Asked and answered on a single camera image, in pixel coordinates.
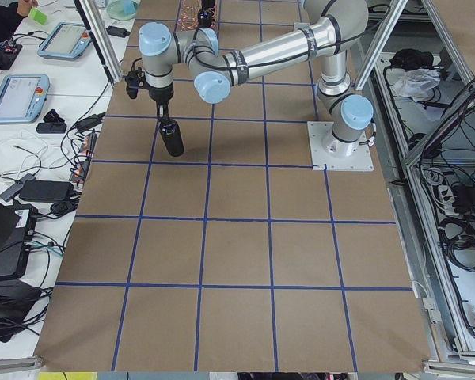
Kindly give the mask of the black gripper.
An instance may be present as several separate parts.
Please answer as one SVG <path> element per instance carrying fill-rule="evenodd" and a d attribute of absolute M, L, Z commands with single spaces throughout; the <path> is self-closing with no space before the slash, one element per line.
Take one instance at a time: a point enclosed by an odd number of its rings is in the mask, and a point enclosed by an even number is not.
<path fill-rule="evenodd" d="M 165 87 L 154 87 L 149 85 L 149 96 L 157 104 L 157 118 L 162 118 L 162 105 L 163 105 L 163 117 L 170 119 L 169 115 L 169 101 L 173 98 L 173 84 L 170 83 Z"/>

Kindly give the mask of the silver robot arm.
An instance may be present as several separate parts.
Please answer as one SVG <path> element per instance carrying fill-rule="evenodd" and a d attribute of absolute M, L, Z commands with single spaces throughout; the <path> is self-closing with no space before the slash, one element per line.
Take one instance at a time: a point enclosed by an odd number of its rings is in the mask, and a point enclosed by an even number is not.
<path fill-rule="evenodd" d="M 218 39 L 210 28 L 171 32 L 150 22 L 139 30 L 142 82 L 157 105 L 157 126 L 168 153 L 179 157 L 184 144 L 177 122 L 169 116 L 173 97 L 173 66 L 185 64 L 199 97 L 208 104 L 224 101 L 233 86 L 266 76 L 298 63 L 319 59 L 321 76 L 317 97 L 336 124 L 334 138 L 355 143 L 359 126 L 344 114 L 343 102 L 355 94 L 347 71 L 347 51 L 364 34 L 368 8 L 364 1 L 304 1 L 310 24 L 251 47 L 219 54 Z"/>

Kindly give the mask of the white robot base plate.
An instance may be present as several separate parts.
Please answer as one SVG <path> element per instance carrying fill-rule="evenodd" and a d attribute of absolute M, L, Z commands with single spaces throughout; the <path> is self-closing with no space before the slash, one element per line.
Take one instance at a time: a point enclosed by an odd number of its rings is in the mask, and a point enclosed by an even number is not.
<path fill-rule="evenodd" d="M 374 165 L 367 137 L 361 131 L 355 142 L 341 142 L 333 136 L 333 122 L 307 123 L 313 170 L 371 172 Z"/>

